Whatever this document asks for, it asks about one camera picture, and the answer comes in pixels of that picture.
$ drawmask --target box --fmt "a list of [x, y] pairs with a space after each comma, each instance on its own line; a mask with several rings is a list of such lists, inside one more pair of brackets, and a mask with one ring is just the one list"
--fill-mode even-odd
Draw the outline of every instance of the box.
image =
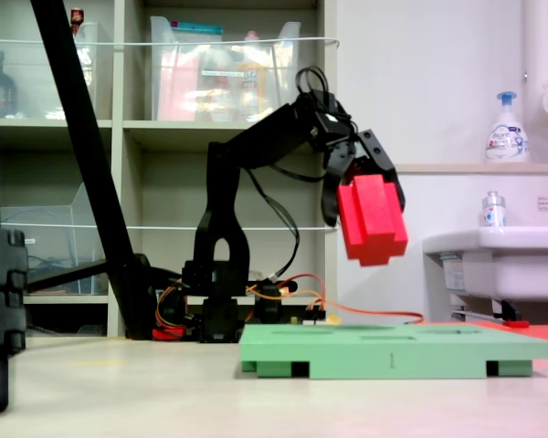
[[165, 43], [153, 46], [153, 120], [256, 122], [297, 96], [299, 46], [289, 38], [300, 23], [287, 23], [277, 42], [231, 44], [179, 43], [159, 16], [151, 26], [153, 43]]
[[[104, 258], [83, 184], [70, 205], [2, 207], [0, 218], [3, 228], [25, 234], [29, 280]], [[45, 292], [105, 295], [108, 293], [108, 279], [102, 274]]]
[[[111, 118], [111, 81], [113, 46], [98, 23], [84, 23], [76, 36], [83, 75], [98, 119]], [[0, 68], [0, 96], [8, 101], [0, 108], [0, 118], [64, 120], [57, 87], [42, 44], [0, 42], [3, 63]]]

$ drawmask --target shelf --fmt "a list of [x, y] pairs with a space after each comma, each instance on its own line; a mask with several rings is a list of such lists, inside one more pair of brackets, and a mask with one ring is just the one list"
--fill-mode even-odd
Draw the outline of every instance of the shelf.
[[[211, 141], [226, 142], [252, 126], [247, 122], [126, 120], [124, 131], [143, 151], [207, 152]], [[311, 153], [308, 145], [296, 153]]]
[[32, 295], [24, 296], [25, 304], [108, 304], [107, 295]]
[[[99, 120], [101, 140], [111, 151], [111, 120]], [[67, 122], [47, 119], [0, 119], [0, 151], [72, 151]]]
[[144, 0], [147, 6], [201, 9], [315, 9], [318, 0]]
[[[189, 306], [201, 306], [205, 297], [188, 297], [187, 304]], [[314, 297], [295, 297], [282, 300], [283, 306], [308, 306]], [[240, 306], [253, 306], [255, 302], [254, 297], [237, 297], [237, 303]]]
[[397, 164], [400, 174], [548, 174], [548, 164], [537, 162]]

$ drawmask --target green board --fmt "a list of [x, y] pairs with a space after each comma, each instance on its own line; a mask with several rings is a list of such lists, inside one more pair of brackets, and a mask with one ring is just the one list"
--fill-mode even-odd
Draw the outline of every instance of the green board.
[[247, 325], [244, 372], [311, 379], [466, 379], [531, 376], [548, 340], [471, 324]]

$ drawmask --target white floor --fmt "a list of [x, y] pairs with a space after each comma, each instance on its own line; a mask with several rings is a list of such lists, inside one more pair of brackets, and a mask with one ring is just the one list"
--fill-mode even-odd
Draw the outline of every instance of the white floor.
[[548, 438], [548, 360], [519, 379], [258, 380], [236, 345], [28, 341], [0, 438]]

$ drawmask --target spray bottle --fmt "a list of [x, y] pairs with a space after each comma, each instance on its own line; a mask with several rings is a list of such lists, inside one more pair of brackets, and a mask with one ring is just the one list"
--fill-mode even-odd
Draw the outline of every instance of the spray bottle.
[[513, 91], [504, 91], [497, 95], [503, 111], [493, 125], [485, 158], [487, 162], [528, 162], [530, 147], [528, 136], [518, 118], [511, 110], [511, 101], [517, 97]]

